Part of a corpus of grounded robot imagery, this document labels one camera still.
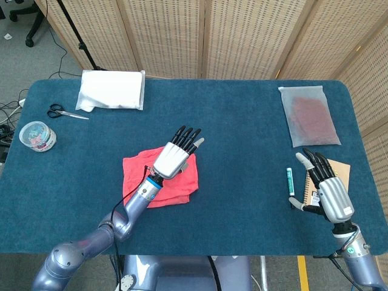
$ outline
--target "plastic container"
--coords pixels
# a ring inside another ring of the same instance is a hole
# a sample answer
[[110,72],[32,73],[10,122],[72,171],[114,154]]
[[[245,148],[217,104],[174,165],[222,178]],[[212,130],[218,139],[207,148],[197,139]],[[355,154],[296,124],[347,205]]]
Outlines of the plastic container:
[[20,141],[36,152],[45,152],[56,142],[55,132],[41,121],[26,124],[19,133]]

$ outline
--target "pink towel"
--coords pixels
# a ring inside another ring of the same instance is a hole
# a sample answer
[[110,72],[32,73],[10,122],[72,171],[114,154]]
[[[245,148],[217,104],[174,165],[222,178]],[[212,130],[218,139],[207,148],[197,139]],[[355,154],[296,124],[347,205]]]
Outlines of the pink towel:
[[[141,181],[144,173],[144,166],[151,167],[163,147],[153,150],[145,150],[132,158],[122,160],[124,169],[124,183],[122,185],[122,196],[126,196]],[[166,205],[188,203],[190,194],[198,189],[198,172],[196,169],[195,155],[192,154],[187,160],[189,166],[183,173],[177,174],[171,180],[163,181],[163,188],[159,191],[149,208],[162,207]],[[124,200],[124,205],[132,195]]]

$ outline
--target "spiral notebook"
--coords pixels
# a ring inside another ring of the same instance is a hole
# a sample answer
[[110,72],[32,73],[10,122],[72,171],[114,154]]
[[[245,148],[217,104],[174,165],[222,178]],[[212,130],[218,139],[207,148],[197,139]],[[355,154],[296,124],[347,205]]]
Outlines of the spiral notebook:
[[[350,165],[333,161],[331,159],[328,159],[328,161],[333,168],[334,174],[342,180],[347,190],[349,187]],[[311,180],[308,172],[306,172],[306,184],[304,186],[303,202],[306,205],[319,206],[318,192],[316,191],[314,183]]]

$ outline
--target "yellow tape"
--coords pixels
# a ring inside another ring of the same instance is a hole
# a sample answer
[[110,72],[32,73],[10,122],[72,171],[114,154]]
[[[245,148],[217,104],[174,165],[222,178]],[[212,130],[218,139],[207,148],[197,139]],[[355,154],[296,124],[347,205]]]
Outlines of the yellow tape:
[[301,291],[309,291],[309,280],[307,279],[306,259],[304,256],[298,256],[298,269]]

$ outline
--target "white package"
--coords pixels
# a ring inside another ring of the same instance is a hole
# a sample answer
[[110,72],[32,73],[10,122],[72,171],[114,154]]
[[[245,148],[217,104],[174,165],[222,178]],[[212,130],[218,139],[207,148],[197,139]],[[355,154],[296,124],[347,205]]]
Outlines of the white package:
[[143,110],[145,71],[82,72],[76,110],[91,112],[95,107]]
[[292,146],[341,144],[323,86],[279,87]]

